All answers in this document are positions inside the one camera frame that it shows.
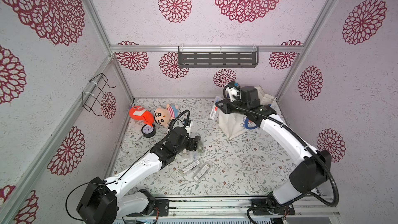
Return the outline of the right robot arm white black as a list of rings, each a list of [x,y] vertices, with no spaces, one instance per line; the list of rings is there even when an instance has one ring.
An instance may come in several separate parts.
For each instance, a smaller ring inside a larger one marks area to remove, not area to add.
[[[278,209],[305,196],[312,196],[329,207],[340,200],[337,183],[331,173],[332,156],[319,150],[296,134],[269,105],[261,104],[258,90],[229,82],[222,90],[223,99],[216,106],[226,115],[241,114],[267,132],[291,157],[295,169],[289,179],[266,198],[265,209]]]

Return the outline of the white canvas tote bag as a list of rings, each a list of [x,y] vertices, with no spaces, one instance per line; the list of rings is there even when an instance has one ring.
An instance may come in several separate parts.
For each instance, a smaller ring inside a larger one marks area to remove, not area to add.
[[[261,87],[240,87],[238,83],[231,82],[223,93],[223,97],[215,98],[214,104],[220,100],[229,100],[236,107],[236,113],[233,114],[224,114],[218,109],[219,127],[229,140],[260,127],[261,117],[248,113],[248,110],[259,111],[267,116],[276,114],[272,108],[275,97],[266,94]]]

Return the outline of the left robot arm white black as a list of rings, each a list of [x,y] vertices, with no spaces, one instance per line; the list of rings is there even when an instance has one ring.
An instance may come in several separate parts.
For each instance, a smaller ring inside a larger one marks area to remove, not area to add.
[[[196,151],[199,136],[190,137],[190,111],[184,110],[177,116],[186,116],[182,125],[175,126],[176,120],[169,124],[166,136],[138,158],[126,170],[100,179],[96,177],[84,183],[86,188],[77,204],[77,221],[85,224],[112,224],[118,218],[131,214],[149,216],[156,209],[155,197],[146,189],[133,195],[128,192],[148,176],[162,170],[182,151]]]

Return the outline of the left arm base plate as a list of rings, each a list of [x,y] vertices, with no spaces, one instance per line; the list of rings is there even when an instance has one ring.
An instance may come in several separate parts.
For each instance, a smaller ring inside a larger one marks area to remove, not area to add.
[[[169,215],[170,200],[156,199],[149,203],[149,205],[141,213],[130,213],[127,217],[165,217]]]

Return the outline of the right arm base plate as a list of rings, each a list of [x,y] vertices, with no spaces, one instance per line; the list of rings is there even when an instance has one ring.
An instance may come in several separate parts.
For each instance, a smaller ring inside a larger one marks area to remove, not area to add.
[[[251,199],[251,207],[255,216],[260,215],[295,215],[295,209],[292,204],[283,207],[276,207],[278,203],[267,198]]]

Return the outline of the clear compass box red label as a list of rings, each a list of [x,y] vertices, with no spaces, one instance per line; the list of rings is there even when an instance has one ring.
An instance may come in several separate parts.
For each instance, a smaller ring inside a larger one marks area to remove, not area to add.
[[[211,112],[210,112],[210,116],[209,116],[210,120],[215,120],[215,118],[217,116],[217,111],[218,111],[218,107],[215,104],[213,104]]]

